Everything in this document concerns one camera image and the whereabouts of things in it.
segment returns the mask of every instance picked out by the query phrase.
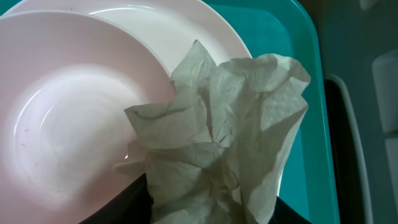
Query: pink bowl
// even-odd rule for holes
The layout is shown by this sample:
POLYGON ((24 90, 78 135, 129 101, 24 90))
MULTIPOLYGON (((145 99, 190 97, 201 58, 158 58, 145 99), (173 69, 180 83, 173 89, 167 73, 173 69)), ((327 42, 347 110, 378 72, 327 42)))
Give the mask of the pink bowl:
POLYGON ((134 139, 123 109, 170 101, 165 67, 98 17, 0 17, 0 223, 77 223, 131 180, 111 170, 134 139))

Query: white crumpled paper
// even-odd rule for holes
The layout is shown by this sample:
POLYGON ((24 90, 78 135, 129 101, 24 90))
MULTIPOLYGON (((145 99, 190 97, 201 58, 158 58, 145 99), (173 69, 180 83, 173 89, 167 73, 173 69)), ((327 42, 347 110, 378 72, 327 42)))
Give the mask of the white crumpled paper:
POLYGON ((265 54, 218 67, 196 41, 171 77, 171 103, 126 109, 154 199, 152 221, 268 223, 278 179, 308 105, 301 64, 265 54))

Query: green plastic tray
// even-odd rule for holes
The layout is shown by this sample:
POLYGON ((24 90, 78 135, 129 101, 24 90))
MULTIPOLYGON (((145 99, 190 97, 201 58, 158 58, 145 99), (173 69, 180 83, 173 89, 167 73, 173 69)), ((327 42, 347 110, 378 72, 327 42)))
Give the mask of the green plastic tray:
MULTIPOLYGON (((2 0, 0 14, 17 2, 2 0)), ((310 74, 311 84, 303 94, 309 110, 286 163, 280 197, 312 223, 340 223, 318 37, 307 12, 295 0, 205 2, 233 26, 253 57, 293 57, 310 74)))

